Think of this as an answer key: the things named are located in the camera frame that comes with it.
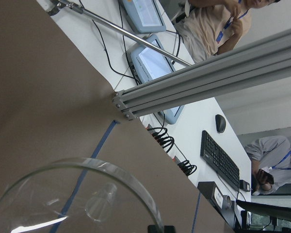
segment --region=man's hand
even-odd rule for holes
[[[234,35],[240,38],[243,34],[243,23],[238,18],[233,18],[233,22],[231,23],[231,29],[234,32]]]
[[[259,190],[260,187],[265,191],[268,191],[272,188],[272,185],[270,183],[266,182],[267,175],[265,174],[265,172],[262,169],[259,169],[259,171],[255,175],[255,177],[256,177],[256,180],[258,181],[258,184],[255,187],[256,191]]]
[[[225,8],[231,12],[232,17],[238,17],[241,13],[241,5],[235,0],[224,0]]]
[[[261,184],[265,184],[267,183],[267,175],[265,174],[265,172],[262,169],[259,169],[257,174],[256,174],[256,179],[258,181],[258,183]]]

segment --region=smartphone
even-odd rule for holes
[[[264,171],[264,175],[267,176],[266,182],[274,184],[274,177],[270,173]]]

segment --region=black keyboard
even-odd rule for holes
[[[200,156],[233,189],[239,191],[239,169],[226,152],[205,131],[202,132]]]

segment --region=white desk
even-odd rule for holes
[[[44,9],[48,9],[50,6],[48,0],[37,1]],[[88,10],[120,25],[121,21],[117,0],[83,0],[82,3]],[[160,10],[162,12],[167,29],[175,31],[173,25],[171,24],[166,13],[164,13],[163,8],[159,2],[158,5],[160,6]],[[107,57],[101,42],[100,35],[89,18],[86,16],[81,16],[71,11],[70,9],[62,9],[60,13],[53,16],[52,18],[64,31],[64,33],[71,39],[71,41],[78,47],[78,49],[93,65],[93,67],[95,67],[109,81],[115,91],[128,89],[135,86],[133,79],[118,75],[110,69],[107,63]],[[129,30],[130,27],[127,21],[125,19],[123,19],[123,21],[124,28]],[[131,75],[124,54],[125,51],[122,35],[100,24],[98,24],[98,26],[103,34],[103,38],[105,40],[106,47],[111,59],[111,64],[114,69],[121,73]],[[163,32],[157,33],[157,36],[162,42],[165,50],[168,52],[173,52],[175,43],[177,47],[178,37],[175,34]],[[126,38],[125,41],[127,49],[136,43],[128,38]],[[191,57],[189,56],[182,43],[179,58],[193,64]],[[182,66],[176,64],[175,68],[181,69]],[[191,164],[197,165],[197,171],[189,176],[191,182],[197,186],[199,181],[215,181],[221,192],[224,195],[230,195],[233,199],[233,196],[237,195],[237,192],[230,187],[227,188],[218,178],[216,173],[212,169],[209,169],[206,162],[199,156],[201,132],[202,130],[206,130],[239,167],[241,171],[240,179],[248,182],[251,180],[249,158],[247,157],[228,121],[225,132],[221,134],[217,133],[215,128],[216,114],[224,115],[214,98],[191,103],[185,106],[177,123],[175,125],[168,125],[167,128],[169,134],[175,138],[177,146],[190,160]],[[159,123],[153,117],[153,115],[141,117],[141,120],[145,126],[148,123],[150,123],[153,127],[159,126]],[[176,155],[180,160],[184,160],[183,156],[179,153],[176,147],[173,147],[173,149],[169,152],[169,155],[170,157],[174,157]],[[241,193],[245,196],[247,201],[251,200],[250,193],[243,191],[241,191]]]

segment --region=lanyard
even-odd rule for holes
[[[248,10],[244,14],[242,14],[238,19],[241,19],[242,17],[244,17],[247,13],[248,13]],[[224,28],[219,32],[219,35],[218,35],[218,37],[216,39],[216,42],[218,44],[220,43],[220,41],[221,41],[221,39],[223,37],[223,30],[226,30],[232,24],[231,19],[232,19],[232,17],[230,17],[228,19],[228,21],[225,23]]]
[[[291,150],[288,152],[288,154],[286,154],[285,157],[283,157],[282,160],[280,160],[280,162],[279,162],[278,164],[282,163],[282,162],[283,162],[283,161],[284,161],[284,160],[285,160],[285,159],[286,159],[290,154],[291,154]],[[271,170],[271,169],[291,170],[291,167],[288,167],[288,168],[276,168],[276,166],[277,166],[278,164],[276,164],[275,166],[270,167],[269,170]]]

